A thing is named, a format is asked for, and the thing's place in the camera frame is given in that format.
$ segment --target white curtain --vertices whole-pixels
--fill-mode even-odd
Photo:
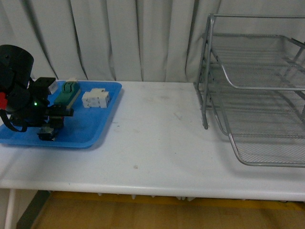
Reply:
[[[0,0],[0,45],[29,51],[35,78],[194,82],[211,12],[301,15],[305,2]],[[224,21],[219,26],[234,30],[243,23]],[[302,41],[304,24],[288,27]],[[249,28],[261,30],[252,21],[245,31]]]

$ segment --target wooden floor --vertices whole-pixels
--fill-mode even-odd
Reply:
[[[305,204],[53,192],[32,229],[305,229]]]

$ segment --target table surface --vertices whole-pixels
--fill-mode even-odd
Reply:
[[[0,145],[0,188],[305,200],[305,169],[235,157],[192,83],[121,82],[113,119],[88,149]]]

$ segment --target blue tray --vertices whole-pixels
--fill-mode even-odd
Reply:
[[[58,81],[59,89],[56,93],[49,95],[52,104],[60,93],[62,84],[65,81]],[[76,99],[72,108],[73,117],[65,117],[64,128],[60,130],[56,140],[41,141],[38,138],[38,127],[29,127],[24,133],[14,132],[5,125],[0,127],[0,143],[24,146],[57,146],[69,148],[87,148],[96,142],[109,121],[109,116],[116,99],[120,93],[122,85],[115,82],[89,82],[79,81],[81,94]],[[91,107],[84,108],[81,98],[85,92],[92,88],[105,88],[109,92],[110,103],[107,108]]]

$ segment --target silver wire desk organizer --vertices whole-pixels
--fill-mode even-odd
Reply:
[[[305,16],[210,14],[194,84],[205,129],[210,104],[240,162],[305,167],[305,45],[282,35],[217,34],[217,17]]]

